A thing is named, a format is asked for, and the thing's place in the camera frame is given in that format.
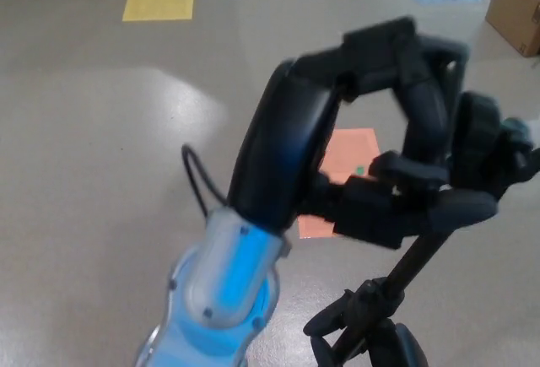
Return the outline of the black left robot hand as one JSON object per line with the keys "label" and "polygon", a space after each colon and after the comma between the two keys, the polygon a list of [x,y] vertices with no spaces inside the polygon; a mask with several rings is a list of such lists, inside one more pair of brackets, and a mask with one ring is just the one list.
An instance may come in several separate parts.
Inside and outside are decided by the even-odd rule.
{"label": "black left robot hand", "polygon": [[[356,240],[397,249],[409,236],[446,235],[490,219],[496,200],[454,188],[447,159],[467,48],[420,34],[401,17],[347,33],[339,46],[282,62],[241,145],[229,205],[282,235],[300,215]],[[408,124],[402,150],[367,177],[334,184],[319,171],[339,106],[390,89]]]}

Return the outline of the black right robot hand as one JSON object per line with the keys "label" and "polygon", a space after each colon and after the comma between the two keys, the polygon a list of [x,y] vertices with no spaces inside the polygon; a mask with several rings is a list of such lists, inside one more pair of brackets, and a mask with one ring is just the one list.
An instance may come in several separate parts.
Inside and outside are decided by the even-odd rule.
{"label": "black right robot hand", "polygon": [[404,293],[388,298],[383,278],[368,279],[313,316],[303,332],[319,366],[344,366],[367,353],[373,366],[427,366],[419,342],[391,316]]}

